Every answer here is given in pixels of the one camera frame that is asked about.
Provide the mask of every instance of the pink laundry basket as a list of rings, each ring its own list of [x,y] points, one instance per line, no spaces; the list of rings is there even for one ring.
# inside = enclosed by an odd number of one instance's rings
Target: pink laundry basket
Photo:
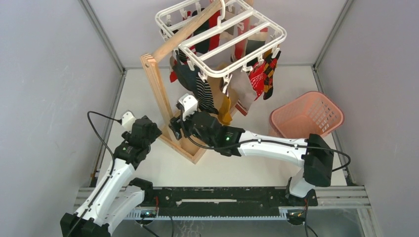
[[[315,133],[325,137],[343,121],[343,112],[337,105],[326,95],[310,91],[271,113],[269,135],[308,138],[310,133]]]

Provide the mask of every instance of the table surface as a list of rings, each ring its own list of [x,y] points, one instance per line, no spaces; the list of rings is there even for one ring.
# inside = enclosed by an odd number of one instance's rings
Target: table surface
[[[174,104],[186,90],[177,81],[168,80],[169,69],[161,69],[168,97],[173,111]],[[308,92],[317,91],[317,85],[309,66],[278,67],[274,75],[274,92],[268,100],[262,98],[252,104],[245,117],[237,112],[233,116],[232,126],[242,127],[258,134],[269,132],[270,113]],[[163,124],[157,103],[143,69],[128,70],[124,88],[119,100],[116,117],[130,110],[137,118],[147,115],[159,125]],[[108,141],[114,150],[122,141],[122,126],[114,123]],[[327,144],[335,149],[332,135],[325,137]],[[111,161],[106,153],[99,178],[101,178]],[[335,154],[334,168],[340,166]],[[157,139],[151,145],[151,152],[137,168],[133,177],[153,182],[155,187],[256,187],[286,186],[288,179],[294,176],[299,167],[280,160],[263,157],[224,157],[214,151],[206,151],[197,164],[193,164],[182,155]],[[332,174],[332,186],[346,186],[342,170]]]

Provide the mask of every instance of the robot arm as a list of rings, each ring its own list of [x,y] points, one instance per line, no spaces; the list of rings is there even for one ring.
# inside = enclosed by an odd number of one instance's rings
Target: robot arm
[[[153,184],[139,178],[133,179],[117,201],[115,197],[132,176],[140,162],[150,152],[150,145],[162,132],[146,116],[136,119],[126,112],[122,125],[127,130],[124,141],[115,149],[113,162],[87,200],[74,214],[66,213],[61,219],[64,237],[110,237],[126,215],[150,199]]]
[[[224,156],[259,156],[291,162],[302,168],[287,186],[289,194],[297,198],[305,198],[315,187],[330,186],[334,155],[319,135],[286,139],[224,126],[207,112],[198,112],[198,101],[189,94],[180,98],[177,106],[181,115],[173,118],[169,126],[177,139],[183,130],[186,137],[193,135]]]

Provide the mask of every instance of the wooden drying rack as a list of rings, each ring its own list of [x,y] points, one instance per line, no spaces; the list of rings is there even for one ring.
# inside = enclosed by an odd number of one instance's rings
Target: wooden drying rack
[[[253,6],[254,0],[245,0],[247,4]],[[179,141],[176,140],[173,132],[169,129],[168,125],[170,119],[172,119],[173,112],[171,110],[170,102],[168,95],[166,93],[166,88],[162,81],[162,76],[159,70],[159,62],[164,59],[169,53],[171,53],[182,41],[187,39],[194,31],[196,31],[204,22],[206,22],[211,16],[213,16],[217,11],[222,8],[221,2],[219,0],[214,0],[208,7],[201,11],[193,21],[188,22],[181,30],[179,30],[173,37],[169,38],[162,46],[160,46],[156,51],[151,55],[144,54],[140,57],[141,63],[145,70],[145,73],[148,78],[148,82],[153,90],[154,97],[156,98],[157,104],[159,105],[160,112],[163,116],[164,126],[162,127],[163,134],[160,136],[160,139],[164,141],[167,145],[172,147],[175,151],[183,155],[185,158],[190,160],[192,163],[197,163],[202,155],[205,153],[206,149],[199,148],[192,144],[187,138],[182,137]],[[213,91],[214,97],[214,106],[219,108],[223,94],[219,90],[219,82],[221,79],[208,78],[208,82]],[[230,113],[233,115],[235,113],[235,105],[238,101],[237,94],[230,90],[230,99],[231,107]],[[204,145],[201,141],[194,139],[196,142]]]

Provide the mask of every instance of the white bracket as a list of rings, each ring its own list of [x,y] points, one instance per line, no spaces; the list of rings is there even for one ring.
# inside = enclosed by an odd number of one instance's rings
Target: white bracket
[[[192,115],[193,113],[195,113],[195,111],[198,110],[198,101],[197,99],[186,93],[185,95],[183,95],[178,102],[183,106],[183,115],[182,118],[183,121],[186,121],[186,117],[188,117],[189,115]]]
[[[122,123],[121,123],[122,127],[124,127],[126,131],[131,133],[132,125],[135,123],[137,118],[134,116],[134,114],[131,111],[127,110],[125,113],[122,114],[121,119],[122,119]]]

